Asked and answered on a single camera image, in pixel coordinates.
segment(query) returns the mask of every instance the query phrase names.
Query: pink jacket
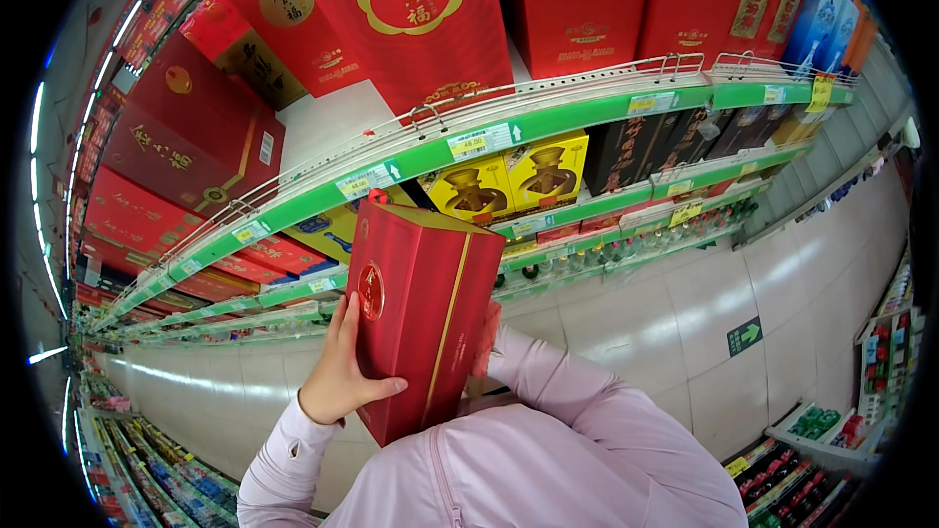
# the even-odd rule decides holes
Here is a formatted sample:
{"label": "pink jacket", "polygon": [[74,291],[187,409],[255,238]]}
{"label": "pink jacket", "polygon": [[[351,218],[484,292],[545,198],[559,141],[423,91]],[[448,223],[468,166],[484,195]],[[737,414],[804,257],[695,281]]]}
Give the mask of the pink jacket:
{"label": "pink jacket", "polygon": [[[525,405],[389,444],[324,526],[746,526],[734,480],[640,390],[504,324],[488,374]],[[308,510],[339,429],[294,399],[244,475],[241,526],[317,526]]]}

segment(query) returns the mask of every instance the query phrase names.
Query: jacket sleeve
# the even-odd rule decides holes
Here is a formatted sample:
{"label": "jacket sleeve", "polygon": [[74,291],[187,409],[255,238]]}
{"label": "jacket sleeve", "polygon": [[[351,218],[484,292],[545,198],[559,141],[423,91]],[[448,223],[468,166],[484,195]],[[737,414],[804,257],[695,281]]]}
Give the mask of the jacket sleeve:
{"label": "jacket sleeve", "polygon": [[238,492],[241,526],[318,526],[310,515],[319,464],[344,420],[329,426],[310,420],[290,401],[277,426],[254,456]]}
{"label": "jacket sleeve", "polygon": [[655,507],[684,509],[701,525],[746,525],[720,463],[646,394],[592,361],[499,324],[487,374],[648,475]]}

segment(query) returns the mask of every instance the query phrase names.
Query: supermarket aisle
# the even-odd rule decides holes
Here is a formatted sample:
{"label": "supermarket aisle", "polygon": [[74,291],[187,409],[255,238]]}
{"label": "supermarket aisle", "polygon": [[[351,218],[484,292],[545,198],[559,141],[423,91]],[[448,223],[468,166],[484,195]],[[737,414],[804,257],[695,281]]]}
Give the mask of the supermarket aisle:
{"label": "supermarket aisle", "polygon": [[[847,409],[851,339],[902,252],[906,206],[887,164],[827,213],[742,252],[729,242],[507,305],[503,320],[644,390],[719,460],[800,396]],[[759,314],[763,339],[730,358],[727,333]],[[316,360],[319,341],[106,355],[114,384],[155,425],[241,478]],[[378,446],[352,417],[327,450],[314,507],[329,511]]]}

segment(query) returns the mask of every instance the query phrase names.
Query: person's left hand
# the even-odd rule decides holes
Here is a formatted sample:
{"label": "person's left hand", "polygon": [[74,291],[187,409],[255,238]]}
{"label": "person's left hand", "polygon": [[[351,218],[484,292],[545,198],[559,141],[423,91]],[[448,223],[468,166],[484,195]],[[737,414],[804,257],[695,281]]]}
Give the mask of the person's left hand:
{"label": "person's left hand", "polygon": [[359,406],[390,397],[407,388],[407,380],[367,380],[358,370],[358,291],[339,301],[326,332],[323,353],[310,377],[299,388],[300,409],[317,424],[330,425]]}

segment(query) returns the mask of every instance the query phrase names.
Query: jacket zipper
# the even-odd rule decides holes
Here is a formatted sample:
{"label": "jacket zipper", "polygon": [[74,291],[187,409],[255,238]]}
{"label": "jacket zipper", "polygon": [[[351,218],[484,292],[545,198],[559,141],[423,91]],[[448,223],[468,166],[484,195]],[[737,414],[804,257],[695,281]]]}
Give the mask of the jacket zipper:
{"label": "jacket zipper", "polygon": [[447,472],[444,467],[443,457],[440,455],[440,427],[434,428],[430,433],[430,458],[434,463],[434,475],[437,475],[437,484],[440,486],[440,493],[443,494],[443,504],[450,513],[450,521],[453,528],[463,527],[463,512],[453,498],[453,492],[450,487],[450,480],[447,478]]}

